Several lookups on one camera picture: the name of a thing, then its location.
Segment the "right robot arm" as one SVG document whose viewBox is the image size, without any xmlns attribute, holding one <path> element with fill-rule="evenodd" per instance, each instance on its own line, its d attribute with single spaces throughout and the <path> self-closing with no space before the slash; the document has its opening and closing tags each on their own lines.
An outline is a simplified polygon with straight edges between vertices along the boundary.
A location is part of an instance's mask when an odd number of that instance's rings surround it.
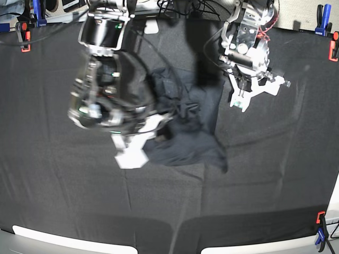
<svg viewBox="0 0 339 254">
<path fill-rule="evenodd" d="M 121 169 L 138 169 L 148 162 L 144 145 L 171 120 L 173 112 L 156 109 L 151 87 L 136 90 L 122 82 L 119 50 L 136 1 L 88 1 L 88 15 L 78 41 L 87 49 L 84 67 L 71 89 L 68 117 L 80 128 L 111 135 Z"/>
</svg>

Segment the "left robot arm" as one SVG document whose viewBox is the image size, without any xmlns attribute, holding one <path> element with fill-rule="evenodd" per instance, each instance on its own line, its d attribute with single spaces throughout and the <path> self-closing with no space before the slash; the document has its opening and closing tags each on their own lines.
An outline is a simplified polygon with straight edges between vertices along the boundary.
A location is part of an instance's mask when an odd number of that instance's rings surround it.
<svg viewBox="0 0 339 254">
<path fill-rule="evenodd" d="M 274 1 L 236 1 L 235 8 L 223 26 L 204 44 L 203 53 L 214 39 L 223 50 L 216 66 L 226 74 L 233 88 L 230 106 L 245 112 L 255 96 L 276 96 L 281 86 L 291 82 L 269 67 L 267 32 L 278 20 Z"/>
</svg>

